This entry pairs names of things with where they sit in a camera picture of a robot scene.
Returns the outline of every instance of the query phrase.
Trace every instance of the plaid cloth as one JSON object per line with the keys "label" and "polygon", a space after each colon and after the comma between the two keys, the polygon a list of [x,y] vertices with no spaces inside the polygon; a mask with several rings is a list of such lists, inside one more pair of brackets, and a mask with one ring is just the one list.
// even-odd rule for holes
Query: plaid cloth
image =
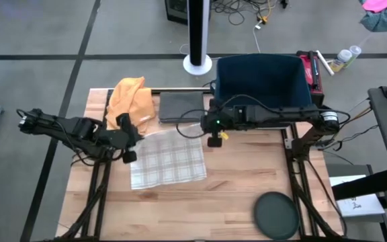
{"label": "plaid cloth", "polygon": [[[180,131],[187,136],[202,133],[199,124]],[[207,177],[201,138],[184,138],[172,129],[145,136],[134,150],[137,161],[130,164],[133,190]]]}

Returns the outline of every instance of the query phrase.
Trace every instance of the orange cloth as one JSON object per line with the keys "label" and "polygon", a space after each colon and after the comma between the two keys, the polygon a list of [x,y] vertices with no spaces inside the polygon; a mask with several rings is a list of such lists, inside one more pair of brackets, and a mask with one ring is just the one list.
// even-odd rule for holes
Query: orange cloth
{"label": "orange cloth", "polygon": [[145,134],[147,120],[155,117],[152,90],[144,87],[144,77],[123,78],[114,88],[107,107],[107,129],[119,129],[116,117],[129,113],[131,123]]}

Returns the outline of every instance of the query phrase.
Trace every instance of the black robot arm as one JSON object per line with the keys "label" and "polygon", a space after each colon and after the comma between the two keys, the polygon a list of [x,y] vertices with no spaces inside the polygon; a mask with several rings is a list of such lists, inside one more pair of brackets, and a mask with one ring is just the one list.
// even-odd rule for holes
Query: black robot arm
{"label": "black robot arm", "polygon": [[209,147],[221,147],[222,138],[219,133],[225,130],[249,130],[266,128],[270,124],[284,122],[309,122],[312,128],[302,137],[292,141],[293,158],[308,155],[310,147],[324,135],[339,131],[337,114],[328,107],[318,109],[315,105],[306,108],[273,109],[264,105],[240,105],[222,107],[210,100],[210,109],[201,118],[201,127],[208,138]]}
{"label": "black robot arm", "polygon": [[116,150],[121,150],[124,163],[136,160],[135,152],[129,151],[129,148],[142,137],[131,125],[129,114],[117,117],[120,130],[106,130],[103,122],[92,118],[61,118],[45,114],[40,109],[29,112],[17,110],[17,113],[22,117],[20,131],[26,134],[48,135],[70,149],[83,151],[96,161],[115,159]]}

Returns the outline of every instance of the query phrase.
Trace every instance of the gray floor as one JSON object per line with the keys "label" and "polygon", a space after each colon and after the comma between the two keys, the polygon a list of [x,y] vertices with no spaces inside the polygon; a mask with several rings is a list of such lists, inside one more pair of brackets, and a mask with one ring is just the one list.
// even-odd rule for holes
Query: gray floor
{"label": "gray floor", "polygon": [[[75,54],[91,13],[93,0],[0,0],[0,54]],[[163,1],[102,0],[87,54],[178,53],[187,43],[187,28],[168,22]],[[212,14],[209,52],[256,52],[254,15],[243,12],[239,26],[226,15]],[[333,53],[368,36],[358,21],[356,0],[292,1],[292,7],[273,10],[270,22],[257,32],[263,52],[295,53],[316,50]],[[387,53],[387,33],[372,34],[364,52]],[[18,241],[44,161],[49,138],[28,136],[17,129],[16,108],[42,108],[57,114],[74,61],[0,60],[0,241]],[[367,97],[367,90],[387,84],[387,59],[360,59],[334,77],[322,70],[325,103],[350,110]],[[199,87],[215,78],[215,69],[203,77],[189,76],[180,60],[83,61],[69,106],[68,117],[83,114],[91,87],[113,87],[123,77],[145,76],[149,87]],[[363,103],[352,111],[356,114]],[[345,128],[341,137],[375,124],[369,114]],[[387,169],[387,154],[379,130],[344,145],[338,154],[356,164]],[[329,163],[343,163],[326,155]],[[50,174],[33,239],[51,238],[57,226],[69,174],[71,152],[59,146]],[[378,225],[349,224],[351,238],[382,240]]]}

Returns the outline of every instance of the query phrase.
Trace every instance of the round black lid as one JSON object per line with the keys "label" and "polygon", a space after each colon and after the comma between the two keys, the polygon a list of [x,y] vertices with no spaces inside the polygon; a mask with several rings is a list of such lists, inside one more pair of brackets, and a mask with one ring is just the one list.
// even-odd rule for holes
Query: round black lid
{"label": "round black lid", "polygon": [[280,192],[262,194],[253,208],[253,218],[257,228],[275,240],[289,239],[300,226],[294,202]]}

